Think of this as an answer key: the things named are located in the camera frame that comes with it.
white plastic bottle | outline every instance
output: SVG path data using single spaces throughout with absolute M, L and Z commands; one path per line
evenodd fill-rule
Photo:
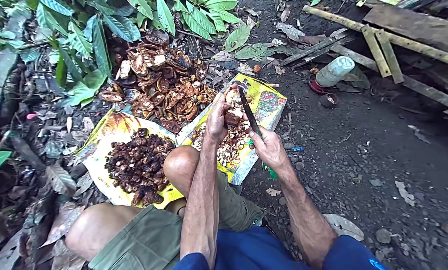
M 330 62 L 316 75 L 316 83 L 320 87 L 331 87 L 336 85 L 342 77 L 349 73 L 355 66 L 354 61 L 347 56 L 339 56 Z

dirt ground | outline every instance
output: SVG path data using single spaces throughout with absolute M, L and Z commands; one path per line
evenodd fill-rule
M 289 3 L 291 15 L 286 23 L 295 25 L 299 19 L 308 36 L 340 28 L 304 14 L 301 10 L 306 1 Z M 280 21 L 274 2 L 248 4 L 262 11 L 257 36 L 251 34 L 249 43 L 279 39 L 281 34 L 273 33 Z M 329 11 L 335 12 L 340 4 L 339 0 L 323 0 L 318 6 L 329 6 Z M 346 3 L 340 15 L 359 20 L 365 12 Z M 431 144 L 425 143 L 408 125 L 424 130 L 439 130 L 439 126 L 370 93 L 338 93 L 339 106 L 327 109 L 307 86 L 308 71 L 285 70 L 280 76 L 273 68 L 266 69 L 259 78 L 279 83 L 278 90 L 288 98 L 276 132 L 284 143 L 305 147 L 304 152 L 288 151 L 288 155 L 317 208 L 360 227 L 365 233 L 363 243 L 384 258 L 389 269 L 448 269 L 448 233 L 440 226 L 448 223 L 448 136 L 435 132 L 427 136 Z M 370 180 L 375 179 L 382 185 L 373 186 Z M 406 184 L 416 197 L 415 206 L 404 201 L 395 181 Z M 265 192 L 269 187 L 279 190 L 279 183 L 269 179 L 260 161 L 243 187 L 243 195 L 266 210 L 281 241 L 302 259 L 290 231 L 287 208 L 281 205 L 285 201 L 279 200 L 282 194 L 272 197 Z M 377 241 L 376 231 L 382 228 L 392 233 L 391 243 Z

forearm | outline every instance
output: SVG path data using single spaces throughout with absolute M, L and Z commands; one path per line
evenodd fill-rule
M 190 253 L 202 253 L 210 269 L 214 268 L 219 222 L 217 146 L 215 141 L 204 136 L 187 198 L 181 235 L 181 259 Z
M 306 195 L 291 164 L 286 162 L 276 173 L 287 200 L 294 238 L 307 263 L 320 269 L 334 243 L 335 232 Z

green shorts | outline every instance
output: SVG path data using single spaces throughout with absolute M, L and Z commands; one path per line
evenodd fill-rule
M 242 232 L 260 226 L 263 212 L 240 196 L 240 186 L 228 183 L 227 175 L 217 173 L 219 189 L 219 228 Z M 131 220 L 92 259 L 96 270 L 167 270 L 179 262 L 181 217 L 150 205 Z

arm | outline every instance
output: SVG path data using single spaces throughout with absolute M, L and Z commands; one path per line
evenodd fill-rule
M 247 132 L 254 141 L 259 157 L 277 173 L 287 200 L 291 227 L 299 249 L 307 263 L 318 269 L 332 247 L 336 234 L 326 219 L 307 197 L 287 157 L 281 138 L 274 132 L 259 127 L 263 139 L 252 130 Z
M 181 234 L 181 260 L 191 253 L 201 253 L 209 268 L 214 268 L 219 224 L 217 191 L 217 147 L 227 134 L 224 127 L 225 94 L 218 97 L 207 118 L 200 159 L 192 180 Z

